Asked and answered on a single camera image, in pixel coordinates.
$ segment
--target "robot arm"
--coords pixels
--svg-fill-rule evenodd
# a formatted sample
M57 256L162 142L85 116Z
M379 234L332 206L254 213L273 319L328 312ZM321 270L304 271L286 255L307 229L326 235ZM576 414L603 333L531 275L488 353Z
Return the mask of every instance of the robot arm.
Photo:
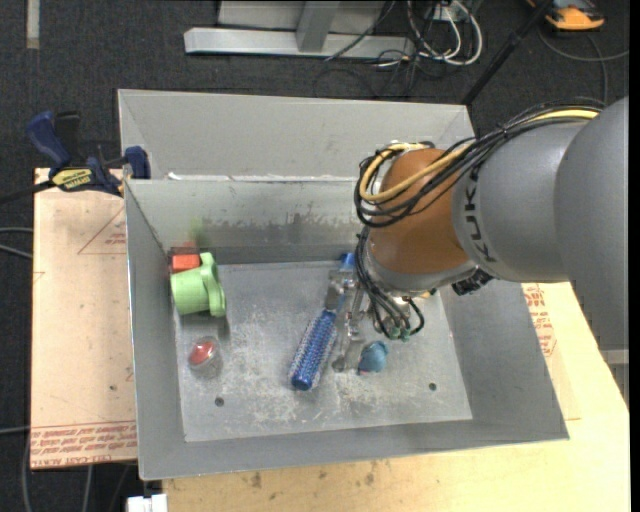
M372 302L474 274L570 281L600 348L626 348L628 108L542 105L447 151L394 143L363 162L357 253Z

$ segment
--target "metal stand base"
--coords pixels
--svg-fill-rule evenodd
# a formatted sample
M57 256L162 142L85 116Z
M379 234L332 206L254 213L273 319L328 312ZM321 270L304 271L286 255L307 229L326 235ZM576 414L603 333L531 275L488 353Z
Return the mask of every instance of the metal stand base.
M330 57L352 43L357 36L328 34L319 50L301 51L296 32L238 30L228 28L192 28L185 32L188 54L254 54L301 57ZM366 36L342 57L375 59L387 50L413 52L413 45L404 37Z

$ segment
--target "blue object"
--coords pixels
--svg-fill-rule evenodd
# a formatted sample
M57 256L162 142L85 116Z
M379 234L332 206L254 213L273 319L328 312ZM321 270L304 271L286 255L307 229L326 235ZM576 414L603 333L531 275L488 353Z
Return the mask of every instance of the blue object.
M356 266L355 253L348 252L346 254L343 254L342 257L340 258L340 262L342 263L340 270L344 270L344 271L353 270Z
M29 121L27 136L40 153L53 159L58 169L71 162L71 155L56 135L51 111L42 112Z
M338 336L335 321L336 314L323 309L307 327L289 370L289 380L294 388L309 391L320 382Z
M389 348L382 341L376 341L365 347L360 354L358 373L380 372L387 366Z
M133 178L148 180L151 178L151 167L147 160L147 153L140 146L131 146L124 150L124 157L131 165Z

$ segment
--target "green cup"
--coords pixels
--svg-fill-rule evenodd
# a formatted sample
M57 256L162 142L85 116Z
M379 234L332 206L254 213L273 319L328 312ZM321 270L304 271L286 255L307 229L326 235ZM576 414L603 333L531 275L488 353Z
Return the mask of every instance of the green cup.
M202 265L171 275L171 293L178 313L189 315L209 311L211 316L224 316L226 299L218 282L218 267L209 252L200 254Z

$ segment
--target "black carpet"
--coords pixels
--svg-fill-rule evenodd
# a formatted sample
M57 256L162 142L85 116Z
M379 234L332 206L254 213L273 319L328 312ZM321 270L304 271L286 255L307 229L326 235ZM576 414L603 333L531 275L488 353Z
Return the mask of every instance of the black carpet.
M479 61L452 71L431 63L424 71L378 71L349 60L254 56L186 56L183 33L212 25L215 2L41 0L40 49L26 48L26 2L0 0L0 195L28 187L31 170L50 162L25 137L43 111L82 114L81 149L119 152L119 88L232 92L379 101L460 103L509 34L532 10L524 0L484 0L477 18L485 36ZM607 24L590 35L545 37L564 52L587 58L629 47L630 0L600 2ZM378 33L405 34L404 2ZM589 96L607 104L629 94L629 57L569 60L530 33L471 105L478 134L538 102ZM0 205L0 227L32 226L33 202ZM0 244L31 251L29 236L0 234ZM0 429L29 422L31 262L0 251ZM0 436L0 511L23 510L23 434ZM89 510L106 511L118 494L144 492L135 468L96 466ZM86 469L36 472L28 477L33 510L80 510ZM116 499L115 510L120 508Z

